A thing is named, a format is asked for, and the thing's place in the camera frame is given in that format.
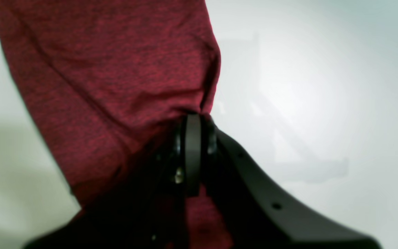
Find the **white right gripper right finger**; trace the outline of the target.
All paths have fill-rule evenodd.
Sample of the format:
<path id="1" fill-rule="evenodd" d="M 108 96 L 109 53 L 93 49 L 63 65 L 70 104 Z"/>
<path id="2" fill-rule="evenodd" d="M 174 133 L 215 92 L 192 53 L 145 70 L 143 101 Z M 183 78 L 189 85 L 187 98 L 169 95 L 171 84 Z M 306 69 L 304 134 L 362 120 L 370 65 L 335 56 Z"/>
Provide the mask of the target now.
<path id="1" fill-rule="evenodd" d="M 187 196 L 203 185 L 223 216 L 234 249 L 379 249 L 371 236 L 319 214 L 288 194 L 211 116 L 184 120 Z"/>

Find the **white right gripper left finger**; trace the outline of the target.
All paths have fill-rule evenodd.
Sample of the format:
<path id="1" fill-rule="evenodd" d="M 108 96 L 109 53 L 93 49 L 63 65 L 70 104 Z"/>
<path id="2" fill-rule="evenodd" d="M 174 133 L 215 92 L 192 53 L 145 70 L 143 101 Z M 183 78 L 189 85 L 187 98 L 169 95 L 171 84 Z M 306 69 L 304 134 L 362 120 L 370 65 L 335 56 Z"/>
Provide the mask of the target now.
<path id="1" fill-rule="evenodd" d="M 88 205 L 74 222 L 25 249 L 184 249 L 186 183 L 181 119 L 125 181 Z"/>

